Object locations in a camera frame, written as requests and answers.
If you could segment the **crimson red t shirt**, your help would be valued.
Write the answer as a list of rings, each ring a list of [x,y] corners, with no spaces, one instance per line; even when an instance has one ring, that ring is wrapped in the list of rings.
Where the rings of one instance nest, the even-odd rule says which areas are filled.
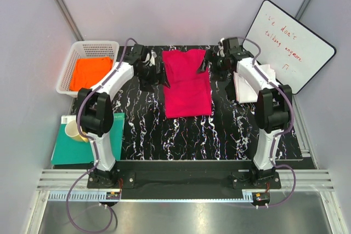
[[[209,72],[197,73],[205,56],[201,49],[162,52],[170,87],[163,89],[167,118],[209,116],[212,99]]]

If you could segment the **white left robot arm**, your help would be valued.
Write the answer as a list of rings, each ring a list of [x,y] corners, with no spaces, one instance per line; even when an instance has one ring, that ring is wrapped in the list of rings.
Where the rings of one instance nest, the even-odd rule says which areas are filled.
[[[82,88],[77,94],[80,108],[76,116],[80,135],[88,139],[94,157],[94,166],[89,172],[93,179],[107,188],[118,183],[116,158],[112,153],[110,130],[114,123],[112,99],[133,77],[139,81],[139,89],[153,92],[153,86],[170,84],[164,64],[156,68],[156,53],[141,44],[135,44],[127,54],[123,49],[119,62],[105,77],[91,88]]]

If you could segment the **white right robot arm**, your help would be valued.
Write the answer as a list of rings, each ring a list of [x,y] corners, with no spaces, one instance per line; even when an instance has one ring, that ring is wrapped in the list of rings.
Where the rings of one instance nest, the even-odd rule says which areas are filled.
[[[261,188],[275,178],[276,150],[280,138],[288,133],[294,122],[292,89],[282,85],[265,73],[257,62],[257,56],[243,47],[247,38],[222,38],[219,50],[209,49],[197,69],[198,73],[210,70],[213,77],[223,81],[228,73],[239,74],[257,95],[254,118],[259,128],[256,153],[248,180],[255,188]]]

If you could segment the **folded white t shirt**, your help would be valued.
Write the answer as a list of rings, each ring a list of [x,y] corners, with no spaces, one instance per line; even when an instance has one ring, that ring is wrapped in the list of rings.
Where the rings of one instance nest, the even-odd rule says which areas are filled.
[[[268,77],[276,78],[275,71],[269,64],[259,66]],[[238,73],[234,72],[236,101],[240,104],[257,102],[258,95],[249,83]]]

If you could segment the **black marbled table mat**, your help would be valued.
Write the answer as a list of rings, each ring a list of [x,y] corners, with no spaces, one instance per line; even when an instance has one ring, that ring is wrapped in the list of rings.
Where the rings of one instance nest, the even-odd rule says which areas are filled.
[[[118,158],[121,160],[248,160],[257,148],[259,129],[254,104],[230,101],[226,82],[211,82],[209,116],[168,119],[163,86],[152,93],[128,81],[112,101],[123,113],[124,128]]]

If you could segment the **orange t shirt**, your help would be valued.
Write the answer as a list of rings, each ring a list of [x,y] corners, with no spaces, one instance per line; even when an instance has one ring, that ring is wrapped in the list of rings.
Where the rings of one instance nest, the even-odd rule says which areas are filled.
[[[72,74],[70,90],[77,92],[81,88],[94,86],[109,73],[112,66],[113,61],[108,56],[78,59]]]

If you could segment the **cream yellow mug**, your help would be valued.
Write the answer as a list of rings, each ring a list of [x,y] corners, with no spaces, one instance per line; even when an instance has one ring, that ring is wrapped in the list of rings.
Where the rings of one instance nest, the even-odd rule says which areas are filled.
[[[78,126],[76,123],[76,120],[71,120],[66,124],[65,127],[65,134],[72,140],[74,141],[79,141],[79,142],[89,142],[89,140],[83,136],[80,135],[78,131]]]

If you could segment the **green paper folder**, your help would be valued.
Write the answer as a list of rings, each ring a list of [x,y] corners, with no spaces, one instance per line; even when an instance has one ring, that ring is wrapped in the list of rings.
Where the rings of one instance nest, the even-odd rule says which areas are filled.
[[[76,119],[75,115],[63,115],[51,158],[52,165],[88,164],[94,161],[90,143],[75,141],[65,133],[66,125]],[[120,160],[123,141],[124,113],[114,114],[114,123],[110,130],[112,153]]]

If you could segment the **white whiteboard black frame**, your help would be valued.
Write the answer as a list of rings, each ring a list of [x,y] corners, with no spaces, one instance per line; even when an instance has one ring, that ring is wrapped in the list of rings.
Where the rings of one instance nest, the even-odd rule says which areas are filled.
[[[336,48],[271,0],[264,0],[250,26],[243,47],[261,48],[260,64],[269,64],[281,84],[298,94],[336,55]]]

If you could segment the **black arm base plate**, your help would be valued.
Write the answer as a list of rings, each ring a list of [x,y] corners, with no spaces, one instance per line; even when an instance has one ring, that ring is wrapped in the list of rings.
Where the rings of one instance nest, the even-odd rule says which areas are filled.
[[[260,172],[251,161],[118,161],[110,172],[91,172],[87,187],[135,189],[147,184],[281,188],[274,168]]]

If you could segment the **aluminium frame rail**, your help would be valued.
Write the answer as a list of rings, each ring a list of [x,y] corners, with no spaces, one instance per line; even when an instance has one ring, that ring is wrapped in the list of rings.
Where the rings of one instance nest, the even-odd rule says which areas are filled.
[[[85,175],[76,184],[77,189],[106,189],[122,187],[136,189],[142,186],[199,186],[232,187],[243,190],[281,190],[288,191],[333,191],[330,175],[325,170],[277,170],[268,182],[252,183],[247,170],[229,172],[224,170],[126,170],[117,173],[118,182],[111,183]]]

